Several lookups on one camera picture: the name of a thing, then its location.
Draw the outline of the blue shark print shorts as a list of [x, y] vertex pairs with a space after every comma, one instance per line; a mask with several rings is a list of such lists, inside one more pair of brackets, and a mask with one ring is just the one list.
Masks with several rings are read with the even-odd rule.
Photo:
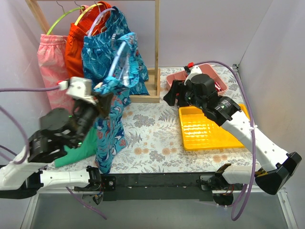
[[136, 60], [138, 48], [136, 33], [130, 32], [118, 38], [117, 41], [126, 41], [130, 49], [129, 80], [130, 85], [124, 86], [116, 78], [106, 75], [102, 84], [97, 85], [95, 92], [106, 94], [112, 92], [112, 104], [108, 119], [98, 118], [95, 122], [97, 129], [97, 151], [95, 164], [101, 173], [108, 174], [114, 157], [127, 146], [122, 124], [123, 110], [129, 104], [130, 90], [142, 82], [139, 64]]

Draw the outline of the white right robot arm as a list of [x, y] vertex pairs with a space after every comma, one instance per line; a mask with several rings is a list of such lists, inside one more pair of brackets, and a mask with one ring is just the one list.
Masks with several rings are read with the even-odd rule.
[[241, 107], [231, 98], [218, 95], [214, 80], [206, 74], [197, 73], [185, 81], [174, 80], [163, 99], [169, 106], [192, 105], [200, 109], [206, 118], [237, 138], [261, 165], [255, 170], [225, 164], [211, 178], [220, 189], [228, 189], [232, 184], [249, 184], [254, 176], [255, 185], [267, 194], [275, 195], [302, 160], [297, 152], [288, 153], [257, 127], [252, 127]]

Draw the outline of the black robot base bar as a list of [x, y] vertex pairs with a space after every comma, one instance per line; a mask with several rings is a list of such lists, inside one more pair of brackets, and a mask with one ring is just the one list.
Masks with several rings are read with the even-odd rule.
[[218, 185], [213, 172], [143, 173], [101, 175], [97, 188], [75, 187], [79, 192], [102, 192], [104, 201], [196, 199], [220, 206], [233, 204], [241, 184]]

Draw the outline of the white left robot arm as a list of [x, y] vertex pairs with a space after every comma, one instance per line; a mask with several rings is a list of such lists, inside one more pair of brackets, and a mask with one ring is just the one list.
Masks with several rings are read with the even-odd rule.
[[65, 147], [79, 148], [98, 117], [109, 116], [113, 93], [93, 93], [93, 102], [75, 101], [72, 113], [55, 108], [39, 119], [40, 129], [25, 148], [6, 166], [0, 167], [0, 197], [25, 199], [40, 189], [76, 187], [96, 191], [102, 186], [98, 169], [87, 166], [77, 172], [52, 173], [42, 168], [67, 155]]

